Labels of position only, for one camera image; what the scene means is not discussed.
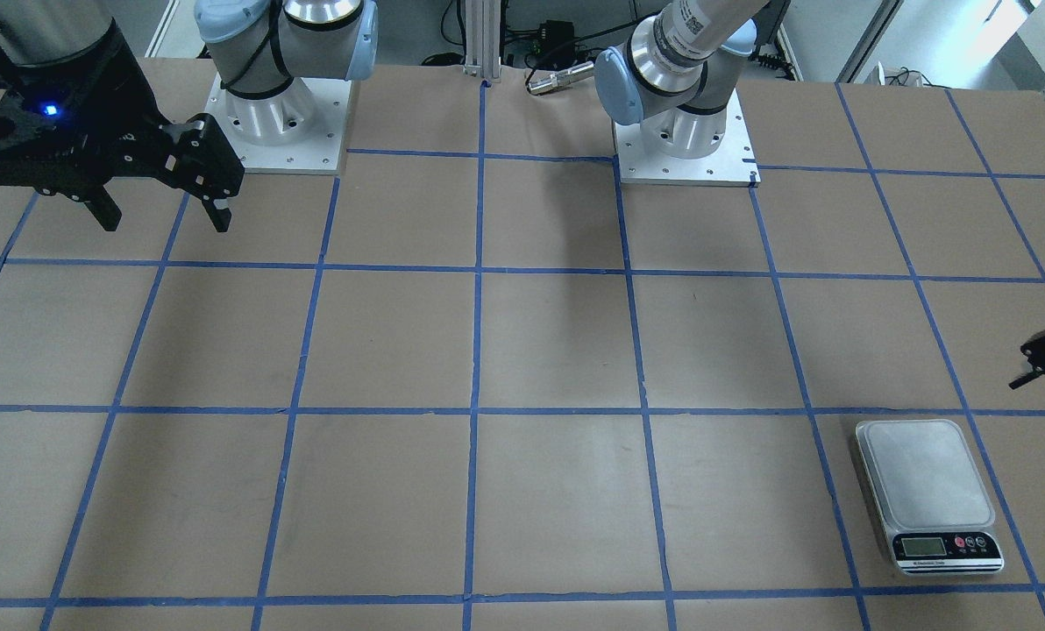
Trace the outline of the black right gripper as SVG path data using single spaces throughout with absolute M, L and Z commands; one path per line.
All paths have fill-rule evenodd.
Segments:
M 123 213 L 98 190 L 114 177 L 150 177 L 209 200 L 214 231 L 229 231 L 241 160 L 209 113 L 182 124 L 163 116 L 117 24 L 42 67 L 15 63 L 0 43 L 0 185 L 76 195 L 114 232 Z

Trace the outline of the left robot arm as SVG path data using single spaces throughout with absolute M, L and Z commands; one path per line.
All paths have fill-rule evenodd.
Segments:
M 596 95 L 616 127 L 652 151 L 702 160 L 728 135 L 724 117 L 754 51 L 762 1 L 672 1 L 594 62 Z

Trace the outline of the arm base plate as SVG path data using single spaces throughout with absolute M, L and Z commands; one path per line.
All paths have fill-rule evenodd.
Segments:
M 762 183 L 739 93 L 712 115 L 668 110 L 612 125 L 624 184 L 754 187 Z
M 242 161 L 247 174 L 338 176 L 357 81 L 296 77 L 265 99 L 231 95 L 211 83 L 206 112 Z

